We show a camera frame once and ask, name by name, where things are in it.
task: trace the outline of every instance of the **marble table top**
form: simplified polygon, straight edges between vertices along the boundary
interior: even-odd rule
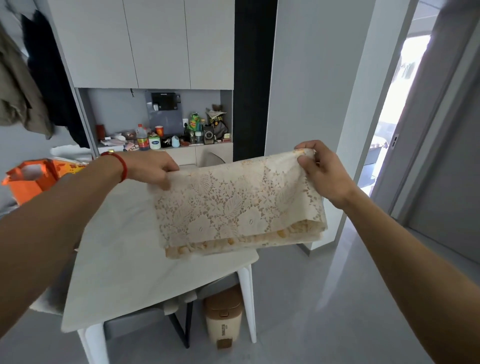
[[[159,245],[144,183],[117,185],[85,228],[73,269],[64,332],[125,315],[194,290],[255,262],[255,250],[170,260]]]

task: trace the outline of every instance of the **beige trash bin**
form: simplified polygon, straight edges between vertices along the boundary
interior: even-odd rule
[[[243,299],[240,285],[204,299],[208,336],[218,349],[232,346],[240,332]]]

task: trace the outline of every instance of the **floral lace pattern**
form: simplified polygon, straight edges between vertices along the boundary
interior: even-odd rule
[[[153,187],[160,244],[171,258],[320,239],[322,197],[297,162],[313,150],[169,173]]]

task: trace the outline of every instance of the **red cup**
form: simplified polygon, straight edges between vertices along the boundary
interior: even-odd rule
[[[159,137],[162,137],[162,136],[163,136],[163,126],[156,126],[156,127],[155,127],[155,131],[156,131],[156,134],[157,134]]]

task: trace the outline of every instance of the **coffee machine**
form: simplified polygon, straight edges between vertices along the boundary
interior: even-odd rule
[[[149,127],[163,126],[165,137],[183,135],[180,95],[171,91],[145,91]]]

